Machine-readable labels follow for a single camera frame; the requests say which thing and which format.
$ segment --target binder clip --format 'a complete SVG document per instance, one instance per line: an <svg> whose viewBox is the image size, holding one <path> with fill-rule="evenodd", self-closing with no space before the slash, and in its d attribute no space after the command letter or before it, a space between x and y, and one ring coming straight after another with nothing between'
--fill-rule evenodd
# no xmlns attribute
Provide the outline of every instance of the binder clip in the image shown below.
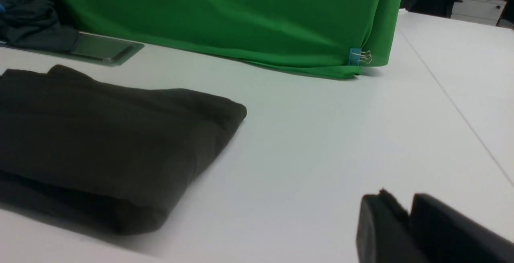
<svg viewBox="0 0 514 263"><path fill-rule="evenodd" d="M350 49L350 54L348 56L348 65L359 66L361 62L365 64L370 64L371 61L373 61L371 51L362 51L361 48Z"/></svg>

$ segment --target white table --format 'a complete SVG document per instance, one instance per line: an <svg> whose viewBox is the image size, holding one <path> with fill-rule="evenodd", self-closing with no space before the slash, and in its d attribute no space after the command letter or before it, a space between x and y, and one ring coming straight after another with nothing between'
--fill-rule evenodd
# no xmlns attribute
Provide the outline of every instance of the white table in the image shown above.
<svg viewBox="0 0 514 263"><path fill-rule="evenodd" d="M514 31L413 13L398 27L513 180Z"/></svg>
<svg viewBox="0 0 514 263"><path fill-rule="evenodd" d="M361 196L382 187L404 206L430 193L514 241L514 188L402 35L389 65L348 81L153 45L112 69L0 49L0 71L57 63L127 87L225 96L248 117L158 232L94 239L0 210L5 261L150 262L119 245L165 262L353 263Z"/></svg>

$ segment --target folded black cloth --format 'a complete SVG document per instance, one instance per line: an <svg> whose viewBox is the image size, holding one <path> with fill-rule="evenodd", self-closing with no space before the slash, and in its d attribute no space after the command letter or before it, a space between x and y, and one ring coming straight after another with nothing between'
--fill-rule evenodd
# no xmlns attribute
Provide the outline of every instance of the folded black cloth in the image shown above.
<svg viewBox="0 0 514 263"><path fill-rule="evenodd" d="M361 201L361 263L514 263L514 244L427 194L408 214L385 190Z"/></svg>
<svg viewBox="0 0 514 263"><path fill-rule="evenodd" d="M0 76L0 201L114 231L160 228L246 116L186 89L96 82L57 65Z"/></svg>
<svg viewBox="0 0 514 263"><path fill-rule="evenodd" d="M73 51L79 31L61 25L49 0L0 0L0 39L14 47Z"/></svg>

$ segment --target drawer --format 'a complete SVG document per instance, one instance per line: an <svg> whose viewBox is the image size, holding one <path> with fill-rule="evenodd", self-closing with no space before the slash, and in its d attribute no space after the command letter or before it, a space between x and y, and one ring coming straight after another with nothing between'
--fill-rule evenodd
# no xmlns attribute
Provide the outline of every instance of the drawer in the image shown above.
<svg viewBox="0 0 514 263"><path fill-rule="evenodd" d="M498 21L504 7L504 3L462 0L462 2L453 3L452 14Z"/></svg>
<svg viewBox="0 0 514 263"><path fill-rule="evenodd" d="M496 23L498 23L498 20L489 20L489 19L484 19L484 18L464 16L464 15L459 15L459 14L452 14L452 16L450 18L455 19L455 20L468 21L468 22L479 23L479 24L484 24L484 25L491 25L491 26L496 26Z"/></svg>

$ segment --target green cloth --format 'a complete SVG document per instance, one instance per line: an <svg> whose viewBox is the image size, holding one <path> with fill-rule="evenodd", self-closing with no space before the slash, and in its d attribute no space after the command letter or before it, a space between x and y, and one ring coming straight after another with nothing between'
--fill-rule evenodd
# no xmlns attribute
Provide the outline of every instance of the green cloth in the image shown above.
<svg viewBox="0 0 514 263"><path fill-rule="evenodd" d="M65 0L84 31L281 71L349 78L388 63L400 0Z"/></svg>

